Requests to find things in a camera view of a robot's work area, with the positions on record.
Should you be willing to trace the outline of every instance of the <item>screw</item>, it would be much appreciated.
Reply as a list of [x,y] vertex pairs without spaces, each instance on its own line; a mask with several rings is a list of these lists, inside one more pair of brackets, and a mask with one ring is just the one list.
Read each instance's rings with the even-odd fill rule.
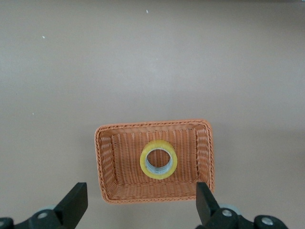
[[232,212],[230,212],[229,210],[225,209],[225,210],[223,210],[223,215],[227,216],[227,217],[231,217],[232,216]]
[[37,218],[38,218],[38,219],[42,219],[42,218],[45,218],[47,215],[48,215],[47,213],[42,212],[42,213],[40,213],[40,214],[37,216]]
[[273,221],[272,221],[270,218],[268,218],[268,217],[263,217],[263,218],[262,218],[262,222],[263,222],[264,224],[266,224],[266,225],[269,225],[269,226],[272,226],[272,225],[273,225]]

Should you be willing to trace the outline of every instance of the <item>beige floor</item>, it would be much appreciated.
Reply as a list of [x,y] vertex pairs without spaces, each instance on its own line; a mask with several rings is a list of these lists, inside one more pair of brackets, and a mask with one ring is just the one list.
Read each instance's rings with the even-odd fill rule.
[[0,21],[0,216],[85,181],[79,229],[193,229],[194,201],[106,204],[93,135],[205,118],[218,202],[304,227],[305,2],[1,1]]

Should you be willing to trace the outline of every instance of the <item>rectangular basket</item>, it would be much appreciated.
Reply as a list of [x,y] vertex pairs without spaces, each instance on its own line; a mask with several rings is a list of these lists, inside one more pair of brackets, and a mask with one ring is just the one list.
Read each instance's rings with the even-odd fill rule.
[[[145,145],[156,139],[175,149],[178,165],[168,178],[146,176],[140,167]],[[95,149],[102,197],[108,203],[140,203],[195,199],[196,183],[214,191],[213,138],[202,119],[104,125],[95,132]],[[169,160],[155,150],[149,161],[156,167]]]

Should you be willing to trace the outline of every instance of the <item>clear tape roll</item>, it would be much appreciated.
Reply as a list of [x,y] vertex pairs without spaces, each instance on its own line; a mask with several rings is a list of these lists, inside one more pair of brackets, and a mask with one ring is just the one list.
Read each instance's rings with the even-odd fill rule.
[[[160,149],[165,151],[169,156],[169,162],[162,167],[155,167],[148,161],[148,155],[156,150]],[[174,173],[177,168],[178,160],[173,146],[164,140],[154,140],[149,142],[143,149],[140,157],[140,166],[145,175],[153,179],[165,179]]]

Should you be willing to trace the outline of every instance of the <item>orange wicker basket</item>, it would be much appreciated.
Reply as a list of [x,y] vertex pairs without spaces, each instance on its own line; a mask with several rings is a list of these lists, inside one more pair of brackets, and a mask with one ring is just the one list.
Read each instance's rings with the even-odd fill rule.
[[[162,139],[177,155],[177,168],[165,179],[143,173],[145,145]],[[104,125],[95,132],[96,159],[102,197],[108,203],[140,203],[195,199],[196,183],[214,191],[212,128],[202,119]],[[157,149],[149,162],[162,167],[169,155]]]

